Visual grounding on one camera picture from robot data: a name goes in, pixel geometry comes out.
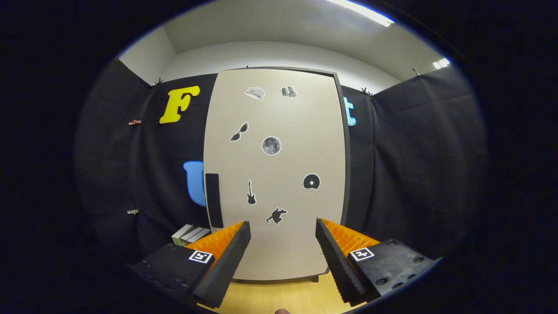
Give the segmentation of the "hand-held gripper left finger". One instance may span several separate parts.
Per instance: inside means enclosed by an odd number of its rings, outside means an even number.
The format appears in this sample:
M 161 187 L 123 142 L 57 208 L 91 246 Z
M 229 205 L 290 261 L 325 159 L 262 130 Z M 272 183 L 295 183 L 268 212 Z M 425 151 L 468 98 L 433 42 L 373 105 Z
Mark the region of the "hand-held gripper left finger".
M 180 304 L 218 308 L 250 240 L 250 223 L 242 221 L 187 246 L 166 244 L 130 270 Z

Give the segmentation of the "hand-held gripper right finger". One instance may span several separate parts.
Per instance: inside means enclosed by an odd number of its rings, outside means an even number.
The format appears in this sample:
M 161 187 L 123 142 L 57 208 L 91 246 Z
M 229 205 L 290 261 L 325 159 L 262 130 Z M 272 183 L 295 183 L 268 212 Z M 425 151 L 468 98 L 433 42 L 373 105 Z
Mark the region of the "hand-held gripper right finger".
M 315 237 L 343 302 L 378 300 L 405 287 L 436 266 L 402 241 L 378 241 L 327 219 L 316 220 Z

